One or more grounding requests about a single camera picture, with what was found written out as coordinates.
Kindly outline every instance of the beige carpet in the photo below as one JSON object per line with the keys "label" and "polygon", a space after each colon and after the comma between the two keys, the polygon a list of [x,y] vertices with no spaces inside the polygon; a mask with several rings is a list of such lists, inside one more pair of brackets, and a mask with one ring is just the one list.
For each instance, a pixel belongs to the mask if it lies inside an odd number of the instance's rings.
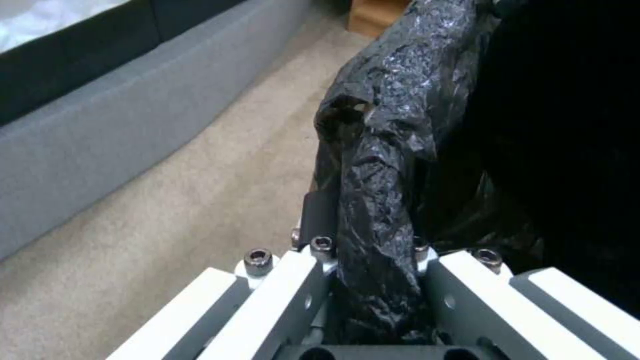
{"label": "beige carpet", "polygon": [[203,133],[0,263],[0,358],[104,358],[207,266],[285,251],[313,169],[314,112],[368,42],[314,8]]}

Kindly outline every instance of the screw hole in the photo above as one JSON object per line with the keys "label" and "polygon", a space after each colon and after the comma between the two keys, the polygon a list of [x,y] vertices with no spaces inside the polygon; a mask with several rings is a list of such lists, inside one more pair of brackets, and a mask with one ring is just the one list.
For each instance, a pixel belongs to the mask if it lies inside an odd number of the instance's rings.
{"label": "screw hole", "polygon": [[305,299],[305,310],[309,310],[313,299],[314,298],[311,296],[311,294],[307,295],[307,298]]}
{"label": "screw hole", "polygon": [[452,310],[456,309],[456,299],[453,297],[453,295],[448,294],[444,297],[444,304]]}
{"label": "screw hole", "polygon": [[454,348],[444,354],[444,360],[478,360],[478,357],[467,349]]}
{"label": "screw hole", "polygon": [[314,347],[305,351],[305,353],[302,354],[302,356],[300,356],[299,359],[300,360],[335,360],[335,356],[333,356],[333,354],[325,348]]}

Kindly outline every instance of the black plastic bag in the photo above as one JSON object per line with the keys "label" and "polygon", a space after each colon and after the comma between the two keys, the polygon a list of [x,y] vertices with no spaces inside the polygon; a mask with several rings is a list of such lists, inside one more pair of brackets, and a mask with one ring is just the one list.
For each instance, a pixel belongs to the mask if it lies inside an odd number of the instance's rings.
{"label": "black plastic bag", "polygon": [[[431,341],[414,237],[453,221],[481,178],[478,159],[447,143],[464,142],[450,133],[462,121],[479,56],[497,23],[489,4],[413,1],[342,68],[320,105],[316,185],[340,184],[334,292],[345,316],[342,342]],[[455,166],[441,166],[441,156]],[[438,205],[448,215],[417,234],[412,218],[429,214],[428,198],[446,193],[429,187],[451,178],[449,171],[468,176],[454,176],[460,183],[453,199]]]}
{"label": "black plastic bag", "polygon": [[414,1],[321,104],[315,180],[340,191],[343,342],[429,341],[416,237],[440,251],[496,246],[512,268],[542,255],[640,313],[637,12],[604,0],[510,9],[475,84],[488,12],[508,8],[489,7]]}

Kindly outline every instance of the metal frame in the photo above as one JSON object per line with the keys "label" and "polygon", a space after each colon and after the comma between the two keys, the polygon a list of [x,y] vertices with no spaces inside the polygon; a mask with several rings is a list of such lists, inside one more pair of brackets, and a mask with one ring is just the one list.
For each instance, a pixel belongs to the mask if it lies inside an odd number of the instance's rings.
{"label": "metal frame", "polygon": [[208,268],[108,360],[193,359],[248,296],[246,279]]}
{"label": "metal frame", "polygon": [[307,335],[328,291],[316,258],[287,252],[198,359],[273,358]]}
{"label": "metal frame", "polygon": [[608,359],[640,358],[640,322],[556,268],[510,284]]}
{"label": "metal frame", "polygon": [[425,289],[457,345],[489,339],[510,359],[603,359],[465,251],[433,260]]}

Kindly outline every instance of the wooden furniture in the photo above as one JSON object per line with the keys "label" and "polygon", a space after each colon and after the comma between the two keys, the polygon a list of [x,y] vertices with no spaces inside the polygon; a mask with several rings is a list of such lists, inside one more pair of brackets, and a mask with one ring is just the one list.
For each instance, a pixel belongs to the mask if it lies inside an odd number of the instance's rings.
{"label": "wooden furniture", "polygon": [[410,0],[353,0],[348,30],[377,37],[399,18]]}

